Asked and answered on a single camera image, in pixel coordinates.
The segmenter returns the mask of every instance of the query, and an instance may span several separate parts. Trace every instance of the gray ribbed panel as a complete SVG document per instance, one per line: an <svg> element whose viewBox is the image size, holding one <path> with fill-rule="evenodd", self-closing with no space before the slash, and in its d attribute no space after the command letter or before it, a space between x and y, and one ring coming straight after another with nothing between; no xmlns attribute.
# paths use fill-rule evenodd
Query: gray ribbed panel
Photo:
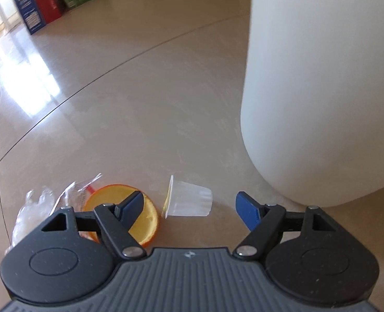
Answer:
<svg viewBox="0 0 384 312"><path fill-rule="evenodd" d="M189 251L196 255L185 256ZM227 249L155 249L126 262L100 292L63 307L11 302L3 312L376 312L362 302L323 309L295 302L277 290L256 263Z"/></svg>

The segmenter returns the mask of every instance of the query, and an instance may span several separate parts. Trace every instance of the white logo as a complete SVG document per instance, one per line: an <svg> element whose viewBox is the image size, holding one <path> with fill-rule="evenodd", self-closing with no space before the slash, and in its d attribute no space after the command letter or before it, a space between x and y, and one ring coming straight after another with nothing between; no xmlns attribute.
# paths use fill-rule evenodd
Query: white logo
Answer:
<svg viewBox="0 0 384 312"><path fill-rule="evenodd" d="M193 258L193 257L196 256L196 253L193 252L193 251L188 251L188 252L186 252L186 253L184 254L184 256L185 256L186 258L191 259L191 258Z"/></svg>

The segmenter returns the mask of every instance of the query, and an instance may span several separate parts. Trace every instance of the glossy floor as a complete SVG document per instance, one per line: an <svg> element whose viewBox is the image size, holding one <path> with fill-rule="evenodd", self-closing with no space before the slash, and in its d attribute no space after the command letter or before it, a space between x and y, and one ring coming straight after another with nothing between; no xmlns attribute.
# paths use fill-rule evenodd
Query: glossy floor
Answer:
<svg viewBox="0 0 384 312"><path fill-rule="evenodd" d="M249 0L93 0L32 37L1 38L0 259L27 191L58 196L99 172L96 187L130 184L159 210L172 174L212 189L207 218L162 222L154 245L234 247L247 233L240 190L303 210L241 140L248 29ZM328 212L378 257L384 311L384 189Z"/></svg>

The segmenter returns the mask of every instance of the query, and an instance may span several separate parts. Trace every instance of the orange plate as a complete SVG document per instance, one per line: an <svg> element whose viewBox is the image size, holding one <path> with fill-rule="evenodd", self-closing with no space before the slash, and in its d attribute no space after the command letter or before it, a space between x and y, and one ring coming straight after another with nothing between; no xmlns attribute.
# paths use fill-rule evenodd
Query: orange plate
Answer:
<svg viewBox="0 0 384 312"><path fill-rule="evenodd" d="M84 211L92 211L96 206L104 203L119 204L134 191L139 191L135 187L124 184L111 184L95 191L84 205ZM156 234L159 224L159 215L152 201L145 193L143 211L139 218L134 222L129 233L143 247L150 243ZM90 237L98 241L95 232L89 233Z"/></svg>

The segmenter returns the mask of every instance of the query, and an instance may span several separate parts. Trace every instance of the clear plastic wrapper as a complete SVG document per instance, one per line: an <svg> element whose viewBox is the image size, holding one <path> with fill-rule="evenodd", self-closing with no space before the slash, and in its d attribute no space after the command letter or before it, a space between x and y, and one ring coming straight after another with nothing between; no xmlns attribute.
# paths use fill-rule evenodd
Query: clear plastic wrapper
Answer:
<svg viewBox="0 0 384 312"><path fill-rule="evenodd" d="M38 200L35 199L34 190L29 191L26 194L24 206L17 214L16 224L12 231L11 246L6 250L6 253L61 207L73 206L75 212L82 211L85 201L95 191L92 183L101 176L102 174L99 173L91 180L71 183L58 199L55 199L51 189L46 186L42 187L42 193ZM88 234L81 233L81 235L89 238Z"/></svg>

